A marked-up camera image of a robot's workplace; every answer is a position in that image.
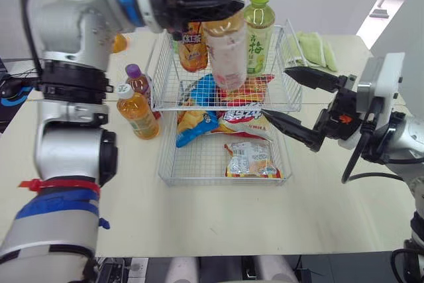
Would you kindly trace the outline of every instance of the green cloth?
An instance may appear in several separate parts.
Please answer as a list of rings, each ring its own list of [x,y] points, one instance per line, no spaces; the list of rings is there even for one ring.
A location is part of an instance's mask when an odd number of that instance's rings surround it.
[[[289,35],[288,46],[282,46],[285,67],[304,65],[303,54],[307,66],[324,72],[337,72],[339,70],[331,45],[318,33],[304,33],[300,31],[296,36],[297,39],[295,36]]]
[[[306,60],[325,67],[324,44],[319,34],[298,32],[296,35]]]
[[[324,56],[328,69],[337,72],[339,69],[337,68],[336,56],[328,41],[324,41]]]

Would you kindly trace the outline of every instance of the red zip tie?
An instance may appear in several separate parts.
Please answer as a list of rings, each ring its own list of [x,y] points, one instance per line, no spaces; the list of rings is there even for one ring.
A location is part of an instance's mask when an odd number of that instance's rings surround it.
[[[87,188],[93,190],[97,195],[100,195],[99,185],[94,182],[88,182],[87,180],[55,179],[42,181],[40,179],[33,179],[21,182],[18,187],[28,188],[32,192],[39,192],[41,189],[51,187]]]

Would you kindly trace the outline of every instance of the purple bottle cap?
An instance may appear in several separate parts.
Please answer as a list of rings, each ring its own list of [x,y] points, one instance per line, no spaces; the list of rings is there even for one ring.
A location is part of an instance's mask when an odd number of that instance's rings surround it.
[[[125,72],[132,79],[138,78],[142,74],[140,68],[136,64],[129,64],[126,66]]]

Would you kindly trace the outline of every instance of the food package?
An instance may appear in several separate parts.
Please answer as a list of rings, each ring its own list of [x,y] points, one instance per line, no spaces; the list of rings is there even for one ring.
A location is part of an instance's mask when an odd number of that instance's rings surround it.
[[[184,111],[177,120],[177,143],[182,147],[191,142],[197,136],[210,131],[218,126],[218,119],[213,111]]]
[[[186,89],[183,104],[205,107],[213,103],[214,98],[215,82],[212,74],[208,74]],[[177,118],[176,146],[178,148],[185,146],[197,136],[216,129],[218,125],[217,114],[214,111],[180,111]]]
[[[234,142],[225,144],[230,154],[226,177],[282,178],[273,163],[268,141]]]
[[[189,23],[188,31],[178,42],[180,63],[188,72],[196,72],[207,67],[207,48],[201,23]]]
[[[249,108],[260,106],[259,103],[249,103]],[[270,122],[262,115],[260,110],[250,111],[222,111],[218,115],[219,126],[210,133],[224,133],[236,136],[252,137],[257,139],[272,140],[270,136]]]
[[[239,89],[225,91],[217,88],[221,105],[238,107],[251,102],[263,103],[268,89],[268,83],[274,79],[272,74],[263,74],[254,78],[248,78]]]

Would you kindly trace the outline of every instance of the metal wire rack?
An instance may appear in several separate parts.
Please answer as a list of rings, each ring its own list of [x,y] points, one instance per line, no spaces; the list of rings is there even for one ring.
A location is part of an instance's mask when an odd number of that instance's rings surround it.
[[[224,145],[232,142],[254,141],[244,137],[226,134],[198,136],[188,145],[176,148],[177,112],[164,114],[166,129],[162,140],[162,155],[159,161],[159,176],[169,186],[175,185],[228,185],[260,184],[281,185],[292,176],[290,151],[284,140],[278,138],[277,130],[272,127],[270,145],[272,160],[282,173],[282,179],[271,178],[232,178],[225,176],[230,161]]]
[[[284,26],[275,26],[271,37],[270,50],[266,60],[264,74],[269,74],[274,79],[268,83],[266,77],[256,80],[263,85],[263,103],[246,106],[239,100],[239,105],[228,105],[221,101],[219,94],[215,94],[213,102],[208,107],[187,105],[187,93],[190,92],[203,76],[211,73],[211,66],[195,73],[186,71],[181,67],[178,53],[173,49],[172,37],[164,34],[160,44],[157,65],[152,77],[152,101],[155,111],[177,111],[188,109],[229,110],[229,109],[271,109],[275,111],[299,111],[301,108],[301,85],[284,73],[284,69],[291,66],[306,65],[301,53],[293,27],[287,20]],[[239,96],[246,94],[242,86],[237,91]]]

